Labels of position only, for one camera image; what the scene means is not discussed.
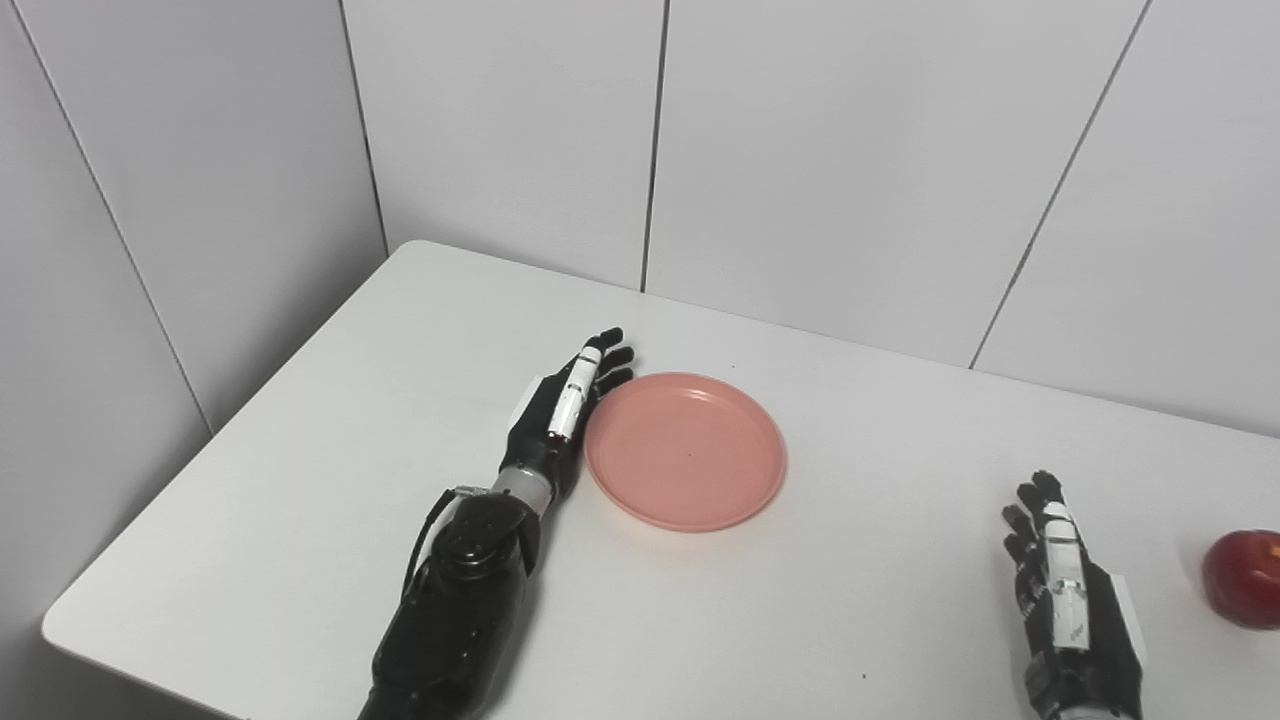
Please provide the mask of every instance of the apple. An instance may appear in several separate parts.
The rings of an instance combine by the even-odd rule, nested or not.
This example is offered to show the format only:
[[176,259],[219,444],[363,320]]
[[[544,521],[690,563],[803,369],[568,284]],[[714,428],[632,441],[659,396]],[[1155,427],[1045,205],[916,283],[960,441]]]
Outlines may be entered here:
[[1219,615],[1254,629],[1280,629],[1280,533],[1236,530],[1204,553],[1204,592]]

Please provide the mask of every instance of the tabletop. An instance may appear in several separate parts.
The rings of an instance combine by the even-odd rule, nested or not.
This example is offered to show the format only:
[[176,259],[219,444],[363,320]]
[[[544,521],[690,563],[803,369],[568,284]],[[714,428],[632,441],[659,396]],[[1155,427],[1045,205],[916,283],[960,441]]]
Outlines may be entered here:
[[1033,717],[1001,506],[1064,482],[1146,635],[1148,717],[1266,717],[1280,634],[1202,600],[1280,525],[1280,441],[426,242],[398,250],[50,609],[52,644],[232,717],[353,719],[440,492],[489,486],[529,380],[622,325],[637,370],[730,382],[782,489],[662,530],[588,478],[553,510],[486,717]]

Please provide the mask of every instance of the white wall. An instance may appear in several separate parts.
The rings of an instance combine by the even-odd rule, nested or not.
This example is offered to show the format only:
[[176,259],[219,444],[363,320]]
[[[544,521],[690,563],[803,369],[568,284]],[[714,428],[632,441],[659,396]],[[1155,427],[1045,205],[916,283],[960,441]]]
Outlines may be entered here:
[[0,717],[137,717],[40,618],[209,438],[9,3],[0,3]]
[[218,428],[387,256],[338,4],[18,6]]
[[672,0],[649,290],[966,365],[1142,0]]
[[671,0],[660,83],[605,5],[348,3],[393,246],[968,365],[1046,218],[978,369],[1280,434],[1270,5],[1155,3],[1083,146],[1144,0]]
[[1277,32],[1152,4],[978,369],[1280,436]]
[[347,0],[392,249],[639,287],[662,0]]
[[40,618],[384,256],[337,3],[0,1],[0,717],[207,717]]

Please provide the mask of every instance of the wall seam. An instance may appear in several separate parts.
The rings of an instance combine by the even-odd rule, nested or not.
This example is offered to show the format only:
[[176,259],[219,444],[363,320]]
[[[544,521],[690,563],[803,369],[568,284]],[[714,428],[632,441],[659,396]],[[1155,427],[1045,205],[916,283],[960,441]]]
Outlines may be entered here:
[[351,67],[351,86],[356,92],[356,113],[360,115],[360,136],[365,140],[365,161],[369,163],[369,184],[374,190],[374,211],[378,213],[378,231],[383,236],[383,254],[392,256],[387,241],[387,222],[383,219],[383,200],[378,192],[378,176],[374,173],[374,150],[369,145],[369,124],[365,122],[365,99],[360,95],[360,76],[356,73],[356,53],[351,49],[351,28],[347,26],[347,3],[338,0],[338,14],[342,17],[342,38],[347,44],[347,65]]
[[99,181],[97,173],[93,170],[93,164],[90,163],[88,152],[84,150],[84,143],[81,142],[79,133],[76,132],[76,126],[72,124],[72,118],[67,111],[67,105],[63,102],[63,97],[58,92],[58,87],[54,85],[54,77],[49,72],[49,65],[45,64],[44,55],[40,54],[40,47],[36,45],[36,38],[31,32],[31,27],[27,24],[27,18],[22,14],[22,8],[18,6],[17,0],[9,0],[9,5],[13,8],[13,12],[18,18],[18,26],[22,28],[22,33],[27,38],[27,45],[31,46],[31,51],[36,55],[36,63],[40,65],[40,72],[45,78],[45,85],[49,86],[49,91],[54,95],[54,102],[58,105],[58,113],[61,115],[63,123],[67,124],[67,131],[70,133],[72,141],[76,143],[76,151],[79,152],[84,169],[88,170],[90,181],[93,183],[93,190],[97,192],[99,201],[102,202],[102,208],[106,210],[106,217],[111,222],[111,229],[115,232],[115,237],[120,241],[124,256],[128,259],[129,266],[133,269],[133,277],[137,278],[138,287],[142,288],[142,296],[146,299],[147,306],[151,309],[151,315],[156,320],[156,327],[160,328],[160,334],[164,337],[164,342],[169,347],[169,354],[173,356],[173,361],[178,366],[178,374],[182,377],[182,382],[187,387],[191,402],[196,406],[196,413],[200,414],[200,419],[204,421],[205,429],[209,430],[209,436],[212,437],[214,425],[209,421],[209,415],[205,413],[205,409],[200,405],[200,397],[196,395],[196,388],[191,384],[191,377],[187,374],[187,368],[178,356],[178,348],[174,347],[173,338],[169,336],[169,328],[165,327],[164,319],[160,316],[160,309],[156,306],[155,299],[151,296],[151,290],[142,278],[142,270],[138,268],[138,263],[133,258],[133,251],[129,249],[129,243],[124,240],[124,232],[120,229],[120,223],[115,217],[115,210],[106,199],[106,192],[102,190],[102,183]]
[[1151,9],[1151,3],[1152,0],[1143,3],[1142,10],[1138,13],[1138,19],[1133,23],[1133,29],[1129,31],[1129,37],[1125,38],[1125,44],[1120,49],[1120,55],[1111,67],[1111,74],[1107,76],[1107,82],[1102,85],[1102,92],[1098,94],[1098,100],[1093,104],[1093,111],[1089,113],[1089,119],[1084,122],[1084,129],[1080,131],[1080,137],[1076,138],[1075,146],[1071,149],[1071,154],[1066,158],[1066,165],[1062,167],[1062,173],[1057,178],[1057,184],[1053,186],[1053,192],[1050,193],[1048,202],[1044,204],[1044,210],[1041,211],[1036,228],[1032,231],[1032,237],[1027,241],[1027,247],[1023,249],[1023,255],[1018,260],[1018,266],[1014,268],[1014,274],[1009,278],[1009,284],[1005,286],[1005,293],[1000,296],[1000,304],[996,305],[996,311],[992,314],[991,322],[987,323],[987,329],[982,333],[982,340],[978,341],[978,348],[974,351],[973,359],[969,361],[970,370],[978,365],[978,357],[982,356],[983,348],[987,347],[987,340],[991,337],[991,331],[995,329],[996,320],[1000,319],[1000,314],[1005,310],[1005,304],[1009,301],[1009,295],[1012,292],[1014,284],[1018,283],[1018,278],[1023,274],[1023,268],[1027,266],[1027,260],[1032,256],[1032,249],[1034,249],[1036,241],[1039,238],[1041,231],[1044,228],[1044,222],[1048,219],[1048,214],[1053,210],[1053,204],[1057,201],[1057,196],[1062,191],[1062,184],[1066,182],[1068,173],[1070,173],[1071,167],[1075,165],[1075,158],[1080,154],[1080,147],[1084,146],[1084,140],[1093,128],[1093,120],[1097,119],[1098,111],[1102,109],[1102,102],[1107,99],[1107,94],[1111,92],[1111,85],[1120,73],[1120,65],[1124,64],[1125,56],[1129,54],[1129,47],[1133,46],[1134,38],[1138,37],[1138,29],[1142,27],[1142,22],[1147,18],[1147,10]]
[[653,229],[653,191],[658,182],[658,132],[662,128],[662,85],[667,78],[667,28],[671,19],[671,0],[662,3],[662,37],[658,41],[658,83],[653,105],[653,147],[649,155],[649,199],[644,210],[644,254],[640,258],[640,292],[649,287],[649,237]]

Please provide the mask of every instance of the prosthetic hand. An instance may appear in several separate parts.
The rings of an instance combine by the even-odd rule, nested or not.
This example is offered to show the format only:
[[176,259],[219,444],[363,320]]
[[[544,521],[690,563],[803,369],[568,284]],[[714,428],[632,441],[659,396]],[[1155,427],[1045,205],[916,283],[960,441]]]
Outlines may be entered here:
[[1005,550],[1018,565],[1032,706],[1044,720],[1142,720],[1146,651],[1124,578],[1089,559],[1057,478],[1041,470],[1018,497],[1027,512],[1005,507]]
[[[635,352],[621,342],[621,328],[605,331],[543,378],[507,436],[493,487],[445,491],[428,514],[360,720],[461,720],[484,703],[538,564],[541,519],[577,478],[586,420],[634,377]],[[419,562],[431,525],[460,497]]]

